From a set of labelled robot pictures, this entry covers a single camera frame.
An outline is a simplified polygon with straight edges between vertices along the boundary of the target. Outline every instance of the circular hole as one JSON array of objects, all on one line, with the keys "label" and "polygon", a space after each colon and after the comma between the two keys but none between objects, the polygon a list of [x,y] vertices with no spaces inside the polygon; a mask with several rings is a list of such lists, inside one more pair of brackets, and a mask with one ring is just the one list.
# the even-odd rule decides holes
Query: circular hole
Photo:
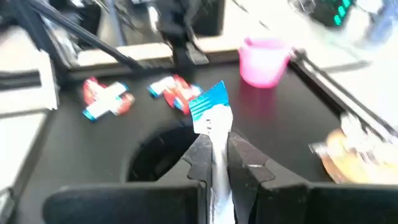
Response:
[{"label": "circular hole", "polygon": [[133,149],[126,182],[156,181],[166,174],[184,155],[198,137],[192,124],[169,125],[151,134],[138,149]]}]

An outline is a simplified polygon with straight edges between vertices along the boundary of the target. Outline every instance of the green light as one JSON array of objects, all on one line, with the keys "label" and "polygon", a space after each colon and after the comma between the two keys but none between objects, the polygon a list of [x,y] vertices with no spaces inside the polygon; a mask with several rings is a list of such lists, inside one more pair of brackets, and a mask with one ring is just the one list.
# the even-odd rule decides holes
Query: green light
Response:
[{"label": "green light", "polygon": [[340,13],[341,17],[344,17],[346,15],[346,11],[344,10],[343,6],[338,7],[338,13]]},{"label": "green light", "polygon": [[340,26],[341,25],[341,19],[339,16],[335,15],[335,24]]},{"label": "green light", "polygon": [[343,0],[343,5],[344,5],[344,7],[348,8],[348,6],[351,5],[351,1],[350,0]]}]

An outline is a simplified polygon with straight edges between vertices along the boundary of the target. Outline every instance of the small pink container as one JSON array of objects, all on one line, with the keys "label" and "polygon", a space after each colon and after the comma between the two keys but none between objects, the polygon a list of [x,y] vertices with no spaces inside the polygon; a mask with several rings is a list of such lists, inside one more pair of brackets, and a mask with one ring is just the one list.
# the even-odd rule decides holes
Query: small pink container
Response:
[{"label": "small pink container", "polygon": [[290,59],[290,47],[280,39],[244,40],[239,49],[240,72],[244,81],[258,88],[279,83]]}]

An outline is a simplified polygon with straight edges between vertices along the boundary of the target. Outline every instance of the black table surface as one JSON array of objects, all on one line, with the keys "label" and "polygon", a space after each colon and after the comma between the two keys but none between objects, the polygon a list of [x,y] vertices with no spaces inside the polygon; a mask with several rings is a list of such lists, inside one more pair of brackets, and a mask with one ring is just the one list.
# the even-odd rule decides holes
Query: black table surface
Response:
[{"label": "black table surface", "polygon": [[[140,142],[160,126],[188,119],[169,108],[163,98],[149,95],[147,86],[166,75],[103,80],[126,83],[136,102],[127,114],[107,114],[95,123],[81,113],[85,107],[81,85],[63,90],[60,107],[49,118],[41,155],[10,223],[43,223],[43,201],[64,185],[120,182],[123,161]],[[235,129],[298,175],[310,181],[330,181],[308,144],[323,141],[340,122],[296,73],[288,70],[271,90],[246,84],[235,63],[198,68],[190,80],[204,90],[224,80]]]}]

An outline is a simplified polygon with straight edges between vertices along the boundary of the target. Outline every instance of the metal rod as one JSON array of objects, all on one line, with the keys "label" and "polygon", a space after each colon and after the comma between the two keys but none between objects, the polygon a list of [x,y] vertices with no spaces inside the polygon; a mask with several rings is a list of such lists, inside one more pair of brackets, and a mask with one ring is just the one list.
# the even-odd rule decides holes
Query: metal rod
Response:
[{"label": "metal rod", "polygon": [[129,68],[135,69],[137,67],[141,67],[137,61],[132,59],[131,57],[127,57],[117,51],[116,49],[112,48],[108,44],[100,41],[97,36],[91,34],[87,30],[82,29],[78,25],[70,22],[68,19],[63,17],[61,14],[57,12],[54,8],[44,2],[39,2],[37,0],[31,0],[30,5],[33,9],[41,14],[42,16],[50,19],[54,23],[62,26],[67,31],[71,32],[72,34],[76,35],[77,37],[81,38],[83,41],[87,42],[88,44],[99,48],[100,50],[106,52],[110,56],[114,57],[118,62],[127,65]]}]

